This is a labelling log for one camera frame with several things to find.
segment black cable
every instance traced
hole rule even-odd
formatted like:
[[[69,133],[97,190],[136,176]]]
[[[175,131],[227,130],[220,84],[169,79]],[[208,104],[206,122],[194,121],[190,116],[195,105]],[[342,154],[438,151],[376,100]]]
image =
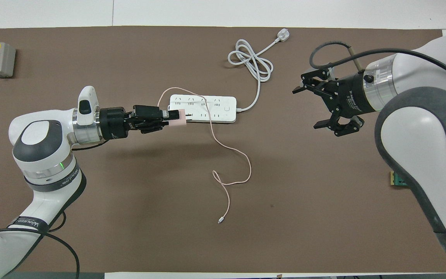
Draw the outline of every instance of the black cable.
[[[50,230],[49,230],[50,233],[53,233],[53,232],[55,232],[55,231],[61,229],[62,226],[65,224],[65,222],[67,221],[67,214],[66,214],[65,212],[62,212],[62,215],[63,215],[63,221],[62,221],[62,223],[61,223],[57,228],[50,229]]]
[[[335,67],[338,65],[341,65],[343,63],[352,61],[354,59],[358,59],[367,55],[372,55],[372,54],[376,54],[376,53],[403,53],[403,54],[408,54],[408,55],[412,55],[412,56],[416,56],[419,57],[421,59],[424,59],[428,62],[431,62],[437,66],[439,66],[440,68],[444,69],[446,71],[446,64],[444,64],[443,62],[434,59],[431,56],[425,55],[423,53],[419,53],[417,51],[412,51],[412,50],[405,50],[405,49],[395,49],[395,48],[385,48],[385,49],[375,49],[375,50],[369,50],[369,51],[364,51],[361,53],[358,53],[356,55],[352,55],[351,57],[348,58],[344,58],[342,60],[338,60],[336,62],[331,62],[325,65],[316,65],[313,63],[313,58],[315,53],[311,53],[311,56],[309,57],[309,63],[311,64],[311,66],[315,69],[327,69],[330,67]]]
[[[108,141],[110,141],[109,139],[105,140],[103,143],[99,143],[97,145],[93,145],[93,146],[89,146],[88,148],[72,148],[72,151],[80,151],[80,150],[91,150],[92,148],[98,148],[101,145],[107,143]]]
[[[72,253],[73,257],[75,258],[75,263],[76,263],[76,266],[77,266],[75,279],[78,279],[78,275],[80,274],[80,263],[78,261],[77,253],[74,251],[74,249],[67,242],[65,242],[61,238],[59,238],[57,236],[54,236],[54,235],[52,235],[50,233],[47,233],[47,232],[33,230],[33,229],[22,229],[22,228],[5,228],[5,229],[0,229],[0,232],[2,232],[2,231],[23,231],[23,232],[26,232],[26,233],[37,233],[37,234],[40,234],[42,236],[47,236],[47,237],[53,238],[57,242],[60,242],[65,247],[67,247],[67,249],[69,249],[69,251]]]

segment green terminal block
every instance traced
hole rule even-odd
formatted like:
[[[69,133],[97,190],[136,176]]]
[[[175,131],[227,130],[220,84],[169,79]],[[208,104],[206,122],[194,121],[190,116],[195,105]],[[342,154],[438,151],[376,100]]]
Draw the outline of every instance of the green terminal block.
[[[398,174],[394,171],[390,172],[390,185],[393,186],[407,186],[407,184],[405,183],[405,181],[398,176]]]

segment electrical outlet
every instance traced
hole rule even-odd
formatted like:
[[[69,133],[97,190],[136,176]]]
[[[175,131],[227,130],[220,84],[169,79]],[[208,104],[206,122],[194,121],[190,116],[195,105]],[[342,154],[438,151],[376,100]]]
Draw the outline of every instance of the electrical outlet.
[[[237,99],[228,96],[204,96],[213,123],[233,123],[237,119]],[[204,99],[195,95],[174,94],[170,97],[169,110],[184,109],[187,122],[209,122]]]

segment white robot link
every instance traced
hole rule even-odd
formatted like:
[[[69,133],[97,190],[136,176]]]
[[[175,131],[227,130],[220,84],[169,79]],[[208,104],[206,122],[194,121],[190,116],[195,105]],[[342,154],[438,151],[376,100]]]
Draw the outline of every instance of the white robot link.
[[[94,87],[86,86],[77,108],[15,118],[9,127],[13,156],[34,198],[6,229],[0,229],[0,278],[17,268],[39,241],[49,236],[51,226],[85,189],[85,175],[72,146],[96,147],[125,138],[132,129],[142,134],[159,131],[170,122],[183,120],[185,115],[179,113],[141,105],[135,105],[131,112],[122,107],[100,109]]]
[[[314,54],[327,45],[349,49],[350,58],[315,65]],[[372,62],[357,74],[336,79],[333,67],[373,53],[396,53]],[[314,128],[336,136],[358,132],[358,115],[380,111],[375,127],[378,151],[410,186],[440,244],[446,251],[446,36],[414,51],[379,49],[354,54],[344,42],[328,42],[313,51],[313,69],[302,74],[293,93],[322,97],[331,118]],[[340,124],[340,117],[350,119]]]

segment power strip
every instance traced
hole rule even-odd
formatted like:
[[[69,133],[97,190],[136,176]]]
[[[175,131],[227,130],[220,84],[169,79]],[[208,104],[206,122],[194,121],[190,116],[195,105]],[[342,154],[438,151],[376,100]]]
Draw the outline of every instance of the power strip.
[[[237,99],[228,96],[204,96],[213,123],[233,123],[237,119]],[[169,110],[184,109],[187,122],[209,122],[204,99],[195,95],[174,94],[170,97]]]

